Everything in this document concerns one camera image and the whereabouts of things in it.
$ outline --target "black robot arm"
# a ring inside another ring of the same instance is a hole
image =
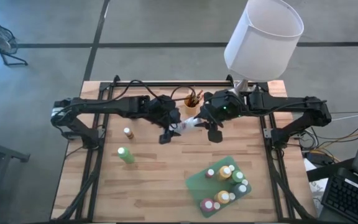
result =
[[[55,127],[68,127],[71,131],[62,135],[71,139],[79,136],[84,147],[88,149],[99,146],[100,136],[104,130],[88,128],[77,116],[82,113],[118,114],[123,118],[144,118],[164,129],[160,135],[160,143],[168,143],[173,136],[169,131],[172,123],[180,123],[179,109],[169,96],[159,96],[150,100],[150,96],[128,96],[119,100],[85,100],[73,98],[71,100],[56,101],[51,123]]]
[[[331,122],[325,101],[316,97],[274,97],[258,86],[253,91],[241,91],[238,94],[231,90],[221,90],[204,94],[205,103],[196,118],[206,122],[198,126],[208,129],[208,138],[212,142],[223,140],[223,121],[241,116],[265,116],[275,111],[301,112],[303,116],[283,128],[267,130],[272,138],[273,147],[283,148],[294,134],[302,133],[310,126],[325,126]]]

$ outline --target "green tray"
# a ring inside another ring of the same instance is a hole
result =
[[[186,185],[189,188],[190,194],[193,196],[194,201],[196,202],[196,206],[199,208],[200,212],[203,214],[205,218],[209,218],[210,216],[214,215],[216,212],[219,212],[220,210],[224,209],[225,207],[229,206],[231,203],[235,202],[237,199],[240,198],[240,197],[238,198],[236,197],[236,199],[232,202],[229,202],[227,204],[221,204],[221,208],[217,211],[214,210],[212,212],[204,212],[200,208],[200,203],[204,198],[210,198],[213,200],[213,197],[221,190],[226,190],[230,192],[231,189],[234,187],[234,185],[230,184],[229,181],[226,180],[219,181],[217,179],[219,169],[222,166],[228,166],[228,165],[233,165],[236,168],[236,170],[240,170],[236,162],[234,162],[234,159],[231,156],[227,156],[226,158],[213,164],[211,167],[208,167],[205,170],[202,170],[201,172],[192,175],[186,180]],[[212,178],[205,177],[205,172],[208,169],[212,169],[215,171],[215,175]],[[251,190],[252,190],[251,185],[248,182],[247,192],[244,195],[249,194]]]

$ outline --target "pencil cup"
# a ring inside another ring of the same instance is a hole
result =
[[[186,99],[185,99],[185,113],[190,116],[195,116],[195,115],[197,115],[198,105],[195,105],[194,107],[187,106],[187,104],[190,101],[190,97],[191,97],[191,95],[187,95]]]

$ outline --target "green bottle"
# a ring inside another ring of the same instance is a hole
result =
[[[118,156],[128,164],[135,162],[135,157],[129,152],[129,150],[126,147],[120,147],[118,150]]]
[[[239,170],[233,171],[231,177],[229,178],[229,182],[231,184],[241,183],[242,180],[244,180],[244,174]]]

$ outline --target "small bottle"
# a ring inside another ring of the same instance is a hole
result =
[[[233,172],[236,169],[233,165],[229,165],[229,168],[230,168],[231,172]]]
[[[241,181],[241,183],[244,184],[245,186],[248,186],[248,180],[244,179],[244,180]]]
[[[205,172],[205,177],[206,177],[206,178],[211,178],[211,177],[213,177],[214,174],[215,174],[215,171],[214,171],[214,170],[208,169],[208,170]]]
[[[230,201],[234,201],[236,199],[236,195],[234,193],[229,193]]]
[[[241,183],[241,181],[244,179],[244,175],[242,174],[241,171],[239,170],[235,170],[231,176],[230,176],[230,183],[231,184],[238,184],[238,183]]]
[[[221,204],[219,202],[214,202],[214,209],[219,210],[221,208]]]
[[[214,205],[214,202],[211,199],[206,198],[201,201],[200,208],[204,212],[212,212],[214,210],[213,205]]]
[[[229,192],[225,190],[221,190],[219,193],[215,195],[214,200],[219,203],[229,203],[230,202]]]
[[[124,128],[124,133],[129,139],[134,137],[134,133],[129,128]]]
[[[118,150],[118,156],[128,164],[135,162],[135,157],[129,152],[129,150],[126,147],[120,147]]]
[[[247,187],[244,184],[239,183],[239,184],[237,184],[236,186],[233,187],[231,192],[233,192],[236,195],[236,197],[239,198],[239,197],[241,197],[241,196],[246,194]]]
[[[218,180],[226,180],[231,175],[231,170],[228,166],[222,166],[219,169]]]

